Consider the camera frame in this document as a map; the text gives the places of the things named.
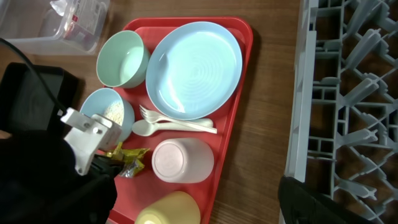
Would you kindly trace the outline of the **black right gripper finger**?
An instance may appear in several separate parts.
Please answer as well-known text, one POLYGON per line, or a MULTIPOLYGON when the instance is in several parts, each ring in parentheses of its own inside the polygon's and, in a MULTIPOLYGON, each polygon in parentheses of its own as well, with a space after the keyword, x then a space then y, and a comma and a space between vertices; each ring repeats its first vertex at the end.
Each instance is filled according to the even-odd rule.
POLYGON ((278 199, 286 224, 372 224, 293 177, 281 177, 278 199))

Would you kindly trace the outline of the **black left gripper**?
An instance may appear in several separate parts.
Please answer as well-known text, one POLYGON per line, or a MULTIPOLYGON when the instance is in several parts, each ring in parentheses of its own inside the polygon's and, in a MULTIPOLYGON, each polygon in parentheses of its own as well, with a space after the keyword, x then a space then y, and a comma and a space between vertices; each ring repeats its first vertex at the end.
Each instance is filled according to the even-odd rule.
POLYGON ((1 135, 1 223, 106 223, 123 165, 96 156, 86 175, 61 137, 46 131, 1 135))

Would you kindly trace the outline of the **yellow candy wrapper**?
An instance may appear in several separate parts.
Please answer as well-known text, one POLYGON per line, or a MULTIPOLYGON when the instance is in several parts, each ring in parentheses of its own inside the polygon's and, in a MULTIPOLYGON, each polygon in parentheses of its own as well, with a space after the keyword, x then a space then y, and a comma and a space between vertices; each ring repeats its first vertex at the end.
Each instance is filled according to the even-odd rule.
POLYGON ((124 162, 119 176, 132 179, 145 168, 143 158, 149 151, 149 148, 124 149, 123 143, 119 142, 112 151, 106 152, 105 156, 124 162))

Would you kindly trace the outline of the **light blue bowl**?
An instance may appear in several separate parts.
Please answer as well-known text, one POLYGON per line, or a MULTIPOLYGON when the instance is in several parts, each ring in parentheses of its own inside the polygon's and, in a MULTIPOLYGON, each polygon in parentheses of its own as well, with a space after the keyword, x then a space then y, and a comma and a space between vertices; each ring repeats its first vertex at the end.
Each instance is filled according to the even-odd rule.
POLYGON ((91 117, 99 114, 121 127, 119 142, 124 142, 132 133, 135 114, 131 104, 111 88, 94 91, 83 103, 80 112, 91 117))

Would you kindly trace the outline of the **white rice pile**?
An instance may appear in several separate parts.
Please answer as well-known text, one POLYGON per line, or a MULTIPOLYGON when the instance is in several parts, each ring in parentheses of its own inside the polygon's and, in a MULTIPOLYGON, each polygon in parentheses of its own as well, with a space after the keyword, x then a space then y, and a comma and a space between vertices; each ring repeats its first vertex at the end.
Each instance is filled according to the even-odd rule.
POLYGON ((124 120, 124 104, 122 101, 114 101, 104 111, 103 116, 122 126, 124 120))

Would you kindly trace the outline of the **mint green bowl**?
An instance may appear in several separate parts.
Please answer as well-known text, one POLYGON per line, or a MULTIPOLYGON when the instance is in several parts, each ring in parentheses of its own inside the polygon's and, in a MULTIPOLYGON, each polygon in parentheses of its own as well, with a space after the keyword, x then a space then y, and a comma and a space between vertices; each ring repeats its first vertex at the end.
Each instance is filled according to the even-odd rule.
POLYGON ((144 82, 150 52, 139 34, 123 30, 110 37, 96 62, 99 81, 108 87, 135 88, 144 82))

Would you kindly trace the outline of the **light blue plate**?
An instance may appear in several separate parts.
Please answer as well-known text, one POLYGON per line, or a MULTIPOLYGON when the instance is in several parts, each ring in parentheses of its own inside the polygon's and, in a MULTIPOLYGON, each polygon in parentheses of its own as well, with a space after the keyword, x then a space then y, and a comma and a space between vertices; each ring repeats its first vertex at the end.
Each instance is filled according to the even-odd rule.
POLYGON ((167 34, 154 49, 146 89, 162 114, 181 120, 204 118, 234 93, 243 70, 235 36, 213 22, 192 22, 167 34))

